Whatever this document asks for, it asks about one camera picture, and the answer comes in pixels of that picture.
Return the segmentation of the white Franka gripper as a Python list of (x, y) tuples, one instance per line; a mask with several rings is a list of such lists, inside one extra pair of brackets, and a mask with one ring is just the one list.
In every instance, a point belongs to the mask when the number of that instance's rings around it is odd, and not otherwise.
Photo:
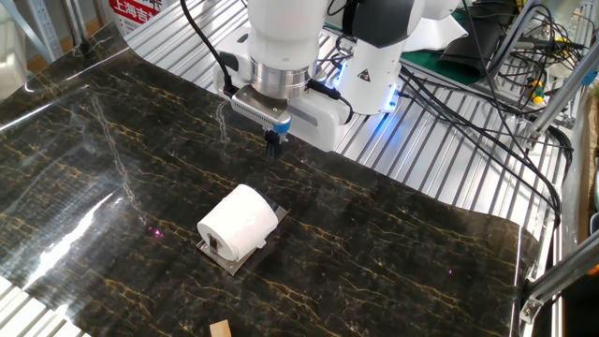
[(242, 26), (217, 45), (232, 83), (239, 91), (224, 93), (224, 73), (213, 67), (215, 92), (231, 102), (232, 109), (263, 127), (266, 154), (278, 157), (291, 134), (330, 152), (346, 130), (349, 107), (308, 87), (324, 78), (316, 63), (301, 69), (279, 70), (261, 65), (249, 53), (251, 28)]

